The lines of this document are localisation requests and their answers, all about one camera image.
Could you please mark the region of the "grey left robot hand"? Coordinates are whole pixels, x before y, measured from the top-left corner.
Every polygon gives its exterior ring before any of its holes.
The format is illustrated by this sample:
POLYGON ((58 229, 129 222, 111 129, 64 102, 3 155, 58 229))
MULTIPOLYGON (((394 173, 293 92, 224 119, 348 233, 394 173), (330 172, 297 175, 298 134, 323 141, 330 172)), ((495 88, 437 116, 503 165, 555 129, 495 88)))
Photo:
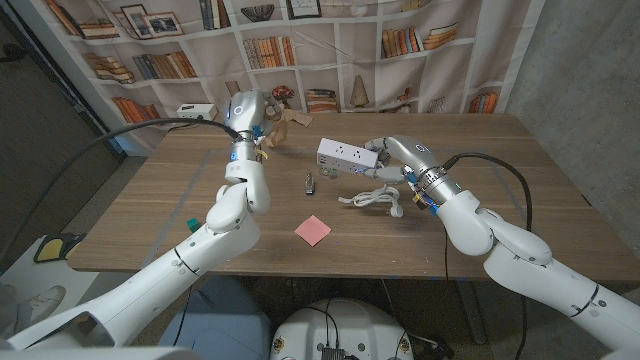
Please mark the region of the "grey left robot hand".
POLYGON ((252 89, 234 94, 224 121, 237 132, 233 136, 230 161, 255 161, 256 149, 273 132, 273 119, 281 113, 278 101, 269 91, 252 89))

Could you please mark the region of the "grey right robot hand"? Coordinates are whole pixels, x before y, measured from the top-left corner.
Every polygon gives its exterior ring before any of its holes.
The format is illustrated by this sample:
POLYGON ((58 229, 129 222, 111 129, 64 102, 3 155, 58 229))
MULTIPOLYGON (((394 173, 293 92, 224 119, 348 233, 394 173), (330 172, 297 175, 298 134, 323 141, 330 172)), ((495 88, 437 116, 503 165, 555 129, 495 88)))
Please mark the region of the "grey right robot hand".
POLYGON ((364 148, 377 153, 376 167, 366 170, 366 177, 386 184, 408 183, 409 172, 404 169, 408 166, 426 195, 437 204, 443 204, 461 192, 427 146, 410 136, 373 139, 364 148))

